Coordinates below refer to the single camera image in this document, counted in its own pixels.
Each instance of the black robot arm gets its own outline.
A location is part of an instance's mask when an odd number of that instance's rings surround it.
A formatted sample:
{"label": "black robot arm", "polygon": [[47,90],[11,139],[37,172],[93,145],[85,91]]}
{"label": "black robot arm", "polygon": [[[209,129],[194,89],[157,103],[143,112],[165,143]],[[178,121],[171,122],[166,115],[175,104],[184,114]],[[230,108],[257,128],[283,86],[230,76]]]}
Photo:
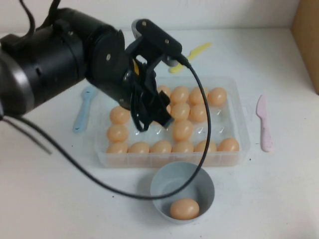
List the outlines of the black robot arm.
{"label": "black robot arm", "polygon": [[[161,61],[181,56],[181,44],[150,20],[134,23],[140,33],[127,49],[121,31],[79,11],[51,10],[28,37],[0,39],[0,100],[5,112],[24,114],[86,78],[131,111],[139,131],[152,121],[168,127],[169,98],[157,92]],[[147,63],[136,58],[143,56]]]}

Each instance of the egg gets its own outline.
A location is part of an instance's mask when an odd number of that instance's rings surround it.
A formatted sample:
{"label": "egg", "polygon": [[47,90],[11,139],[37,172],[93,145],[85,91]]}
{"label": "egg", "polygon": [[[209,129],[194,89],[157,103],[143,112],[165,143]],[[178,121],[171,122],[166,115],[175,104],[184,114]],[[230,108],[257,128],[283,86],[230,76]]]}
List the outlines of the egg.
{"label": "egg", "polygon": [[158,87],[158,92],[161,92],[161,91],[163,91],[168,97],[170,97],[171,92],[170,92],[169,87],[167,87],[167,86],[159,86]]}
{"label": "egg", "polygon": [[208,102],[212,106],[221,106],[227,99],[227,93],[224,88],[217,87],[212,89],[208,94]]}
{"label": "egg", "polygon": [[[204,87],[204,92],[206,97],[208,96],[208,88]],[[198,104],[203,104],[204,99],[203,96],[201,95],[199,87],[195,87],[189,95],[189,101],[192,105],[198,105]]]}
{"label": "egg", "polygon": [[167,112],[170,114],[171,113],[171,107],[170,107],[170,105],[168,105],[167,107],[166,107],[166,110],[167,110]]}
{"label": "egg", "polygon": [[107,153],[127,153],[127,151],[128,144],[124,142],[112,143],[106,150]]}
{"label": "egg", "polygon": [[171,144],[167,140],[156,142],[150,150],[151,153],[171,153]]}
{"label": "egg", "polygon": [[177,220],[191,220],[199,216],[199,205],[191,198],[179,199],[172,203],[170,216]]}
{"label": "egg", "polygon": [[193,124],[189,120],[182,120],[173,125],[173,138],[176,141],[188,140],[193,134]]}
{"label": "egg", "polygon": [[123,142],[129,137],[129,131],[123,124],[114,124],[108,128],[107,137],[111,142]]}
{"label": "egg", "polygon": [[219,144],[218,151],[239,151],[239,143],[234,138],[226,138]]}
{"label": "egg", "polygon": [[204,104],[195,105],[190,109],[190,119],[195,122],[207,121],[207,113]]}
{"label": "egg", "polygon": [[175,119],[175,122],[188,118],[190,107],[187,103],[177,103],[171,109],[170,115]]}
{"label": "egg", "polygon": [[131,145],[128,153],[149,153],[150,147],[145,142],[137,142]]}
{"label": "egg", "polygon": [[181,141],[174,145],[172,152],[173,153],[193,153],[194,146],[188,140]]}
{"label": "egg", "polygon": [[121,106],[114,107],[110,112],[112,123],[126,123],[130,119],[130,112]]}
{"label": "egg", "polygon": [[[194,152],[204,152],[206,140],[201,141],[195,148]],[[208,153],[216,152],[217,147],[213,141],[209,142]]]}
{"label": "egg", "polygon": [[173,105],[186,102],[188,100],[189,91],[185,86],[176,87],[170,95],[170,101]]}

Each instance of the plastic egg tray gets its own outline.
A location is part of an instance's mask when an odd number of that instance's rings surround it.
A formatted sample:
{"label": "plastic egg tray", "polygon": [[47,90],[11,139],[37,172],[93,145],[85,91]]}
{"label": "plastic egg tray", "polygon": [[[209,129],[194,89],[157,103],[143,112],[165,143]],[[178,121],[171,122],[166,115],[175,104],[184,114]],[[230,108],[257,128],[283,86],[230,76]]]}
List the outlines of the plastic egg tray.
{"label": "plastic egg tray", "polygon": [[[240,104],[240,99],[234,80],[229,78],[199,77],[204,87],[211,91],[215,87],[223,87],[227,92],[227,101],[221,107],[210,107],[211,115],[211,140],[218,146],[219,143],[228,137],[235,138],[240,145],[237,152],[213,152],[208,153],[203,166],[233,166],[242,162],[250,148],[250,141],[247,127]],[[166,85],[171,91],[177,86],[186,86],[191,92],[197,83],[193,77],[166,77],[157,78],[157,85]],[[198,164],[202,152],[194,153],[149,153],[149,154],[113,154],[106,153],[110,142],[106,137],[109,126],[112,125],[109,115],[110,111],[118,105],[117,102],[105,94],[99,94],[99,117],[100,125],[96,128],[95,151],[100,162],[105,167],[162,167],[165,164],[175,161],[187,161]],[[194,132],[189,139],[196,147],[207,137],[207,122],[194,123]],[[165,129],[159,124],[153,123],[147,132],[138,132],[132,119],[126,123],[130,131],[127,144],[130,147],[133,143],[144,141],[151,147],[159,140],[168,140],[174,146],[172,138],[172,125]]]}

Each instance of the bowl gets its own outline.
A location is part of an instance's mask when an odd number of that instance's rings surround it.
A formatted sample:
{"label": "bowl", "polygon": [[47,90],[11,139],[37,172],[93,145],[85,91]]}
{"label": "bowl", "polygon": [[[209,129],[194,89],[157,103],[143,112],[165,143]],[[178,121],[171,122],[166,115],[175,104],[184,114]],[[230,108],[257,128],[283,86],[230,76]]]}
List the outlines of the bowl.
{"label": "bowl", "polygon": [[[172,192],[186,182],[193,174],[197,165],[188,162],[173,162],[165,165],[155,174],[151,183],[151,195]],[[192,223],[202,217],[210,208],[215,196],[213,181],[208,173],[201,168],[194,180],[181,192],[172,197],[154,200],[155,208],[164,218],[175,224]],[[177,220],[170,217],[170,206],[176,200],[192,198],[199,205],[199,216],[191,220]]]}

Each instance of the white tabletop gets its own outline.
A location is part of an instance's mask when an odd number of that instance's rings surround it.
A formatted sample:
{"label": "white tabletop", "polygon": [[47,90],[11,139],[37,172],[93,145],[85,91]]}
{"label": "white tabletop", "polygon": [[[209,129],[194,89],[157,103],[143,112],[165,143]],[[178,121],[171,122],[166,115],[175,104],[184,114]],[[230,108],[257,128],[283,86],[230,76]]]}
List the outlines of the white tabletop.
{"label": "white tabletop", "polygon": [[[184,54],[208,41],[193,62],[199,75],[237,82],[251,150],[239,166],[206,168],[215,184],[210,211],[176,226],[151,202],[114,195],[81,175],[58,153],[47,156],[23,135],[0,123],[0,238],[301,238],[319,236],[319,96],[288,29],[170,32]],[[126,39],[132,41],[132,34]],[[167,67],[156,69],[168,76]],[[180,75],[190,75],[183,70]],[[90,120],[84,135],[72,133],[86,82],[27,115],[105,182],[147,193],[152,169],[104,169],[94,157]],[[268,97],[274,153],[260,149],[255,115]]]}

